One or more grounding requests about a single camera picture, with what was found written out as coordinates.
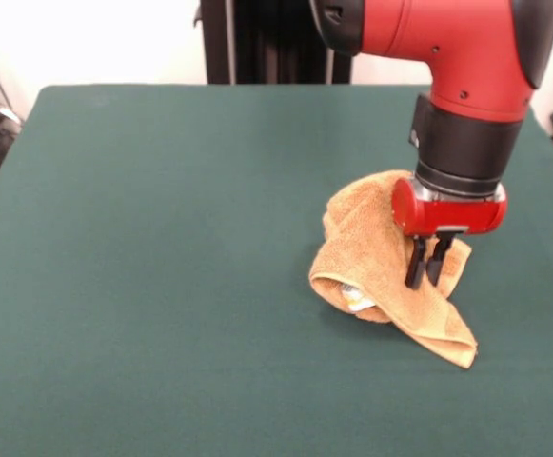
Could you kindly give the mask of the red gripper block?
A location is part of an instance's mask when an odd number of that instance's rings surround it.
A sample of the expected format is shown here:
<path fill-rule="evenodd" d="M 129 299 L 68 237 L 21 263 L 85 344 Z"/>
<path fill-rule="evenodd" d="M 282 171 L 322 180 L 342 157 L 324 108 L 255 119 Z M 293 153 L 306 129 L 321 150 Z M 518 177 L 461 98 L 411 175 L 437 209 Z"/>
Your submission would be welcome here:
<path fill-rule="evenodd" d="M 415 236 L 405 285 L 418 288 L 425 274 L 425 237 L 438 233 L 437 244 L 426 263 L 428 280 L 437 286 L 457 233 L 494 231 L 506 215 L 507 195 L 499 184 L 496 192 L 486 198 L 462 198 L 426 188 L 416 178 L 400 178 L 391 194 L 391 207 L 393 220 L 403 234 Z"/>

